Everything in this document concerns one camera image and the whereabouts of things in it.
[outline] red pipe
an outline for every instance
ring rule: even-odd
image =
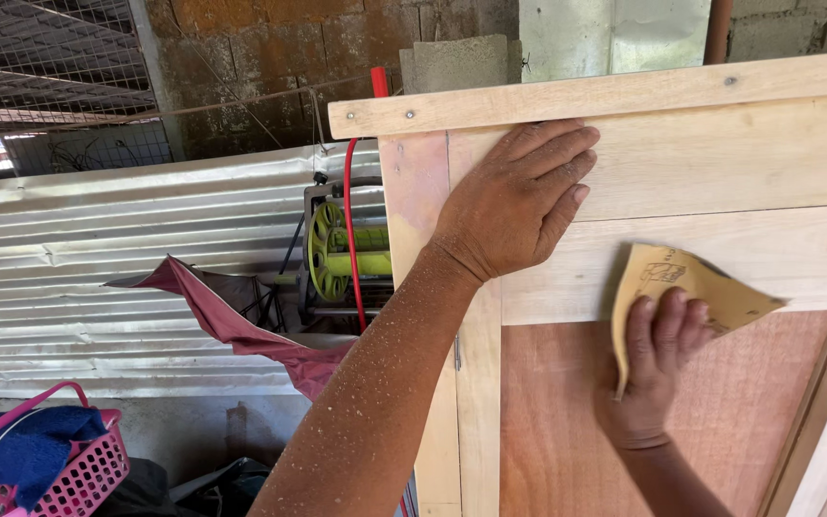
[[[359,333],[366,331],[366,311],[362,308],[362,291],[359,288],[359,266],[356,260],[356,236],[353,235],[353,213],[350,208],[350,166],[353,164],[353,149],[356,148],[358,138],[350,140],[346,147],[346,159],[344,160],[344,214],[346,216],[346,237],[350,247],[350,265],[353,268],[353,294],[357,300],[357,312],[359,313]]]
[[[372,91],[375,97],[388,96],[388,78],[385,77],[385,68],[376,66],[370,71],[372,76]],[[362,290],[359,288],[359,265],[356,258],[356,235],[353,233],[353,208],[350,206],[350,168],[353,164],[353,150],[356,149],[358,138],[350,140],[346,147],[344,160],[344,214],[346,216],[346,237],[350,248],[350,266],[353,269],[353,295],[356,297],[357,313],[359,315],[359,333],[366,331],[366,311],[362,307]]]

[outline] sandpaper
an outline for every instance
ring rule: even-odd
[[[635,243],[617,287],[611,313],[611,335],[618,370],[616,399],[624,395],[629,374],[625,327],[630,306],[645,294],[658,302],[664,292],[675,286],[685,289],[689,299],[700,298],[707,302],[707,323],[713,327],[716,337],[787,304],[729,277],[697,255],[675,247]]]

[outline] reddish plywood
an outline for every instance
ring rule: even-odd
[[[827,335],[827,311],[772,314],[707,345],[669,429],[735,515],[754,515]],[[504,326],[500,515],[649,515],[595,425],[607,322]]]

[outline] pink basket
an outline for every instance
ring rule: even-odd
[[[82,405],[89,407],[82,386],[60,382],[0,417],[0,429],[63,386],[78,393]],[[101,417],[108,434],[91,441],[74,441],[69,460],[52,487],[43,494],[30,512],[15,505],[15,487],[0,485],[0,517],[86,517],[104,502],[110,492],[130,474],[130,459],[121,438],[121,412],[102,409]]]

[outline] hand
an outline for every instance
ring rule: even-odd
[[[665,419],[675,397],[678,373],[713,337],[706,324],[707,305],[687,300],[673,287],[656,303],[642,296],[627,315],[626,342],[630,377],[620,401],[614,400],[614,354],[599,372],[593,395],[598,425],[618,452],[645,449],[670,441]]]
[[[480,282],[541,264],[589,193],[598,138],[581,119],[518,126],[448,196],[430,246]]]

